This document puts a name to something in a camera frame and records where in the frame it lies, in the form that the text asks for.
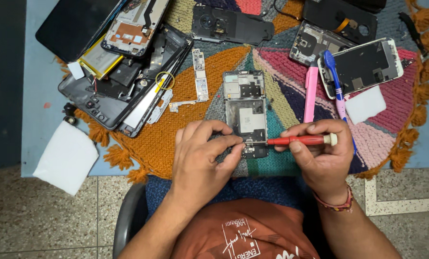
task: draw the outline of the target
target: pink marker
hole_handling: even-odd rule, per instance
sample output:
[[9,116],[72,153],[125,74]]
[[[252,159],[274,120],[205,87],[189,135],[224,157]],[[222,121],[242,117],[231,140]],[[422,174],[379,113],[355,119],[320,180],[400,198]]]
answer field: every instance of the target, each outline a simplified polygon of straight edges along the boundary
[[304,123],[313,121],[315,96],[317,94],[318,67],[316,62],[310,64],[306,74],[306,106],[304,108]]

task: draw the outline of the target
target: knitted rug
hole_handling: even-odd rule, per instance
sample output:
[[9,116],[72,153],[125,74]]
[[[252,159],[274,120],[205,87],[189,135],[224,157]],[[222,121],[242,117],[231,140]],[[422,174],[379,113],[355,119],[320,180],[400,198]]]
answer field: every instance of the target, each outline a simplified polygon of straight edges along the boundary
[[[222,98],[222,72],[235,69],[263,70],[265,92],[267,96],[267,126],[271,138],[289,126],[302,123],[305,103],[305,75],[307,68],[288,58],[299,22],[270,8],[273,0],[200,0],[203,4],[218,6],[223,9],[260,14],[275,25],[275,36],[259,46],[241,45],[225,42],[223,44],[194,41],[194,48],[204,52],[206,77],[210,101],[185,105],[179,113],[165,111],[155,124],[145,125],[136,138],[128,138],[116,131],[107,131],[84,112],[77,110],[76,116],[89,124],[89,137],[108,146],[109,137],[119,145],[108,149],[105,161],[121,170],[133,165],[131,158],[140,164],[137,170],[131,170],[128,177],[131,182],[142,182],[147,174],[170,179],[174,152],[176,130],[188,122],[200,119],[224,119]],[[192,23],[193,0],[173,0],[165,20],[189,33]],[[277,6],[284,12],[299,16],[303,1],[278,0]],[[380,85],[387,104],[387,109],[369,118],[365,122],[349,127],[357,144],[357,154],[352,161],[350,172],[359,177],[370,178],[377,174],[389,160],[396,172],[407,163],[412,151],[410,148],[418,137],[412,126],[425,123],[427,113],[425,105],[429,99],[429,59],[421,62],[419,51],[413,42],[398,12],[407,12],[422,32],[422,40],[429,50],[429,8],[416,4],[416,0],[388,0],[387,6],[377,14],[378,28],[376,38],[390,37],[395,39],[401,58],[416,60],[405,69],[404,75],[393,81]],[[194,70],[192,56],[183,62],[176,76],[172,102],[196,99],[194,87]],[[338,118],[335,102],[328,99],[319,79],[315,107],[315,120]],[[285,176],[297,175],[300,170],[291,153],[277,153],[273,148],[266,158],[246,159],[240,162],[234,176]]]

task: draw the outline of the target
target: terrazzo floor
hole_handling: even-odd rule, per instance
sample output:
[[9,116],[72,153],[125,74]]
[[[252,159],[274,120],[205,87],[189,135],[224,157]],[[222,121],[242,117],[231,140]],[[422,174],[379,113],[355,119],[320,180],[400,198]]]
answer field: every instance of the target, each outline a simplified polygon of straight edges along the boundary
[[[75,197],[20,167],[0,170],[0,259],[111,259],[124,177],[88,177]],[[429,169],[382,171],[377,200],[429,198]],[[364,208],[364,180],[348,178]],[[405,259],[429,258],[429,212],[373,216]]]

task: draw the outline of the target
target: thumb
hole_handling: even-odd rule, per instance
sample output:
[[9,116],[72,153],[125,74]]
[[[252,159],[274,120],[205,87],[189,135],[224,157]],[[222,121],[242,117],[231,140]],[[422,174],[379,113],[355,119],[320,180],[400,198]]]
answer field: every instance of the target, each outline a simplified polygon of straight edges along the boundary
[[315,162],[315,158],[306,145],[300,141],[292,141],[289,144],[289,149],[293,153],[296,163],[303,171],[315,171],[317,169],[317,162]]
[[230,177],[234,172],[238,163],[241,159],[241,151],[245,148],[245,144],[237,144],[232,148],[230,154],[228,154],[224,161],[216,166],[216,172],[220,177]]

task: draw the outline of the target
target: red screwdriver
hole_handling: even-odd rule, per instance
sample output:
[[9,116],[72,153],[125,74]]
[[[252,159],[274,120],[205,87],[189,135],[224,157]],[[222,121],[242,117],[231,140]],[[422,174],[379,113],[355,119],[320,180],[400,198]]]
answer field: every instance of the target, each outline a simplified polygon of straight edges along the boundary
[[328,135],[306,135],[306,136],[289,136],[285,138],[269,139],[267,140],[268,145],[288,145],[292,141],[300,141],[302,144],[319,145],[319,144],[331,144],[332,146],[337,144],[337,136],[334,133]]

